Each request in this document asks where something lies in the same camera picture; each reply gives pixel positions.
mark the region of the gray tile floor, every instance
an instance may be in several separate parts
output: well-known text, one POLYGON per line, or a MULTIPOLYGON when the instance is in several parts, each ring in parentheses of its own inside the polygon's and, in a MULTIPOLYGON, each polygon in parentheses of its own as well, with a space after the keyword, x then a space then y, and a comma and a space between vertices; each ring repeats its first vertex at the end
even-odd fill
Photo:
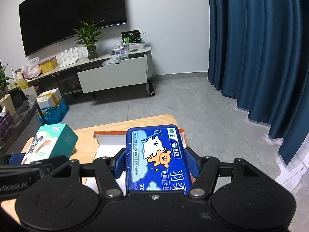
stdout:
MULTIPOLYGON (((248 120, 236 100, 221 95, 206 77, 154 81, 156 96, 147 97, 142 85, 116 88, 67 98, 63 120, 72 129, 150 117, 173 115, 186 130, 190 147, 200 156, 232 162, 241 157, 293 193, 297 211, 291 231, 309 226, 309 137, 288 166, 278 155, 281 139, 268 137, 269 126, 248 120)), ((229 179, 218 181, 227 184, 229 179)))

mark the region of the yellow box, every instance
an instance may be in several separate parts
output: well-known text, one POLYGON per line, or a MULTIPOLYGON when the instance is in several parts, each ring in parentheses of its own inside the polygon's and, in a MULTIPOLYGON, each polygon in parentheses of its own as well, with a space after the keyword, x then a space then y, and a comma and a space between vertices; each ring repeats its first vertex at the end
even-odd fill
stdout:
POLYGON ((40 63, 42 73, 55 69, 58 66, 57 58, 54 56, 40 63))

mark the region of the blue curtain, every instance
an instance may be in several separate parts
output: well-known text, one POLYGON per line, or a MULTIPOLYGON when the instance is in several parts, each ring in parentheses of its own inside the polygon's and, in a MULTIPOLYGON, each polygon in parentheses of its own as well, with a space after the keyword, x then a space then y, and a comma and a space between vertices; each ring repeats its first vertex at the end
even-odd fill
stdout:
POLYGON ((309 0, 210 0, 208 80, 271 125, 286 164, 309 132, 309 0))

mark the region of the clear plastic bag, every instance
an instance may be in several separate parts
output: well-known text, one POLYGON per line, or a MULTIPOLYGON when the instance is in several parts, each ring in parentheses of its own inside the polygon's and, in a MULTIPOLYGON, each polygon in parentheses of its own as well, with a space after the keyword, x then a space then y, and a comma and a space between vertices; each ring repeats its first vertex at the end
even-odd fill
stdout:
POLYGON ((121 60, 129 59, 129 56, 127 54, 119 54, 115 55, 109 60, 106 60, 102 63, 102 66, 109 66, 109 65, 115 65, 119 64, 121 60))
POLYGON ((38 57, 30 59, 26 65, 22 67, 22 71, 26 78, 35 78, 41 74, 41 68, 39 66, 40 60, 38 57))

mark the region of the baseboard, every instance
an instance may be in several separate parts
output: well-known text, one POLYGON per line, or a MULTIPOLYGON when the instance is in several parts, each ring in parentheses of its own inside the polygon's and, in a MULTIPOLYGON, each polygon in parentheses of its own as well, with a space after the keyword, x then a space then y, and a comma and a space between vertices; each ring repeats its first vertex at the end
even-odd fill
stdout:
POLYGON ((154 75, 152 80, 166 80, 174 78, 197 78, 197 77, 207 77, 208 71, 201 72, 186 72, 186 73, 174 73, 174 74, 164 74, 164 75, 154 75))

